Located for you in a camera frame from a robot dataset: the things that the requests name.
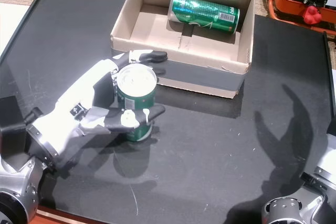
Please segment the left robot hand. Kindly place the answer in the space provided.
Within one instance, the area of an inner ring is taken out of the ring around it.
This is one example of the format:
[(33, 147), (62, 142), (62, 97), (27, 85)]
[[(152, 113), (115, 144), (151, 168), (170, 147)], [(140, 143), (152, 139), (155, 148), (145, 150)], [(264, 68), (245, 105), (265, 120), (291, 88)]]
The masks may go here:
[(146, 68), (146, 63), (167, 60), (165, 51), (131, 50), (100, 60), (57, 100), (54, 109), (31, 122), (27, 133), (36, 145), (32, 156), (52, 169), (68, 142), (84, 135), (132, 132), (164, 113), (162, 105), (141, 109), (111, 108), (114, 84), (127, 66)]

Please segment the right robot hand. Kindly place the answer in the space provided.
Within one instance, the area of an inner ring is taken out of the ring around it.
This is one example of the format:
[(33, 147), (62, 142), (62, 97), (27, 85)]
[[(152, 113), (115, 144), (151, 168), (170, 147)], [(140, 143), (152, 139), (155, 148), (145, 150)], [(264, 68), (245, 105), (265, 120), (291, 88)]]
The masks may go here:
[(320, 158), (315, 173), (335, 184), (335, 118), (327, 129), (327, 149)]

